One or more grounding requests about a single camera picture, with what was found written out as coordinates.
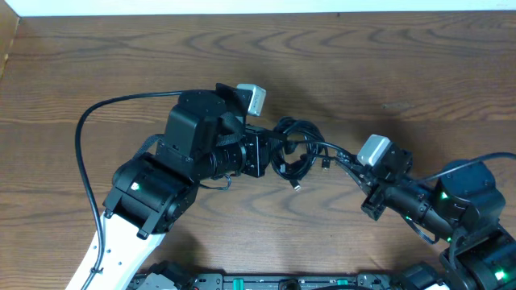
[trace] wood grain surface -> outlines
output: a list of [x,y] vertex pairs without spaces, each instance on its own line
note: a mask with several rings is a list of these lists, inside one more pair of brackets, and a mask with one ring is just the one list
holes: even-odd
[[[516,14],[374,13],[23,19],[0,84],[0,288],[63,288],[94,234],[73,151],[82,112],[109,97],[255,83],[258,126],[309,119],[357,152],[370,134],[414,153],[414,174],[516,151]],[[174,98],[119,103],[83,132],[98,203],[116,168],[164,129]],[[516,234],[516,164],[489,162]],[[269,168],[198,200],[145,263],[229,273],[438,267],[391,210],[374,222],[333,166],[296,193]]]

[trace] white backdrop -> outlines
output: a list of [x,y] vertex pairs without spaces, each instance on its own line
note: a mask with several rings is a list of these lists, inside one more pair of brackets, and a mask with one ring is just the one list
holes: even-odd
[[516,10],[516,0],[6,0],[6,2],[19,16],[23,17]]

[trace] green light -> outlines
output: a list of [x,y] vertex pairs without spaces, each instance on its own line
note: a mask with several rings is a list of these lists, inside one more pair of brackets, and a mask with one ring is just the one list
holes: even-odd
[[506,277],[506,274],[503,270],[501,270],[501,271],[494,273],[494,276],[497,277],[497,280],[501,280]]
[[139,189],[139,184],[137,184],[136,182],[133,182],[133,183],[131,184],[131,189],[132,189],[132,190],[138,190],[138,189]]

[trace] white wall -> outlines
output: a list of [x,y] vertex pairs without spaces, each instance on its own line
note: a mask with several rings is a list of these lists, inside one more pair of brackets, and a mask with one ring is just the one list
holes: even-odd
[[20,16],[516,10],[516,0],[6,0]]

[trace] wooden table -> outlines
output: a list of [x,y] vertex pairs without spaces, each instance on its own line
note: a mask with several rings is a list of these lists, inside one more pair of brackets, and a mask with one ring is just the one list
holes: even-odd
[[[257,126],[291,115],[357,152],[370,134],[414,153],[414,174],[516,151],[516,14],[378,13],[23,19],[0,84],[0,288],[63,288],[94,222],[73,150],[82,112],[120,95],[256,83]],[[174,98],[95,112],[83,131],[98,203],[116,168],[163,132]],[[489,162],[516,234],[516,164]],[[145,263],[226,272],[438,267],[393,211],[374,222],[341,170],[315,166],[296,193],[272,169],[201,190]]]

